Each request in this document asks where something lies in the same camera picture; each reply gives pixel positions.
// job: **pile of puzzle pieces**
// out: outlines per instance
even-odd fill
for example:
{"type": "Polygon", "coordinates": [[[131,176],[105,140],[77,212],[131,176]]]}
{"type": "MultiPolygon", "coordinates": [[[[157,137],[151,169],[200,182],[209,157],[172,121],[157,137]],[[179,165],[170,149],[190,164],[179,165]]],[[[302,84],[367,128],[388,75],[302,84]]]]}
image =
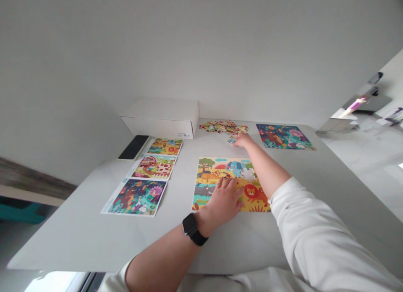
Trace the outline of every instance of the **pile of puzzle pieces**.
{"type": "Polygon", "coordinates": [[[237,126],[232,121],[209,121],[199,125],[199,128],[205,129],[208,132],[226,132],[227,134],[238,134],[239,132],[248,131],[248,127],[246,125],[237,126]]]}

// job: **puzzle piece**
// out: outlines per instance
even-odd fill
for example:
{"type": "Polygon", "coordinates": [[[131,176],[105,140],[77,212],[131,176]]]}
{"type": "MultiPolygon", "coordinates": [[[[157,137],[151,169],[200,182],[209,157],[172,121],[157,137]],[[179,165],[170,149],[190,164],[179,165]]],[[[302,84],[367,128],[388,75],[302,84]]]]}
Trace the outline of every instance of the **puzzle piece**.
{"type": "Polygon", "coordinates": [[[237,126],[232,121],[209,121],[199,125],[200,129],[205,129],[207,132],[218,132],[219,134],[225,132],[227,134],[238,134],[239,132],[247,132],[246,125],[237,126]]]}
{"type": "Polygon", "coordinates": [[[236,138],[234,138],[234,137],[230,137],[230,138],[227,140],[227,142],[230,143],[230,144],[235,143],[235,141],[236,141],[236,138]]]}
{"type": "Polygon", "coordinates": [[[247,181],[253,181],[254,179],[256,179],[255,176],[253,175],[252,168],[242,168],[241,175],[242,178],[247,181]]]}

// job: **safari animal puzzle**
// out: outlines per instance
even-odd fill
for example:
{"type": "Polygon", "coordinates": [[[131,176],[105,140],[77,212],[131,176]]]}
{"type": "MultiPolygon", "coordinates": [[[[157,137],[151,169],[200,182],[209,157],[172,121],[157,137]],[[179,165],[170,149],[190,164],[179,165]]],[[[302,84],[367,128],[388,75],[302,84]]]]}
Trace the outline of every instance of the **safari animal puzzle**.
{"type": "Polygon", "coordinates": [[[182,139],[161,139],[154,138],[154,142],[148,149],[150,154],[178,155],[181,149],[182,139]]]}
{"type": "Polygon", "coordinates": [[[316,150],[297,126],[256,124],[266,148],[316,150]]]}
{"type": "Polygon", "coordinates": [[[155,216],[167,182],[124,179],[101,213],[155,216]]]}
{"type": "Polygon", "coordinates": [[[212,157],[199,158],[192,210],[199,210],[207,204],[221,177],[236,178],[238,180],[236,189],[243,188],[239,201],[243,201],[245,206],[241,211],[270,211],[267,197],[249,159],[212,157]]]}
{"type": "Polygon", "coordinates": [[[175,156],[142,154],[131,170],[131,177],[168,180],[175,161],[175,156]]]}

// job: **smartphone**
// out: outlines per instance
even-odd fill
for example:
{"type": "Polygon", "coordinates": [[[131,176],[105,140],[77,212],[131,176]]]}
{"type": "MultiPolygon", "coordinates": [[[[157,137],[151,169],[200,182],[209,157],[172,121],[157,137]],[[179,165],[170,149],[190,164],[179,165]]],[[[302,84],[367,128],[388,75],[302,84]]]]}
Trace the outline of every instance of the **smartphone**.
{"type": "Polygon", "coordinates": [[[118,157],[119,160],[133,160],[140,150],[147,143],[149,136],[135,136],[133,141],[126,147],[122,154],[118,157]]]}

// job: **hand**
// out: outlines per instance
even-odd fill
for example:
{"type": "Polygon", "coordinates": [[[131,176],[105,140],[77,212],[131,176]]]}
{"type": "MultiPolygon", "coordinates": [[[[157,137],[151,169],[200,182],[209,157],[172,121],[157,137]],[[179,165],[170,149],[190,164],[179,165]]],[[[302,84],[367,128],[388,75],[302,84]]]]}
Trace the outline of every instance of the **hand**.
{"type": "Polygon", "coordinates": [[[238,202],[243,188],[236,191],[237,179],[220,178],[209,202],[196,212],[197,229],[204,237],[209,237],[213,231],[231,220],[245,204],[238,202]]]}
{"type": "Polygon", "coordinates": [[[248,144],[254,143],[254,140],[252,140],[251,136],[247,133],[240,132],[236,136],[236,141],[234,142],[233,146],[239,146],[239,147],[246,147],[248,144]]]}

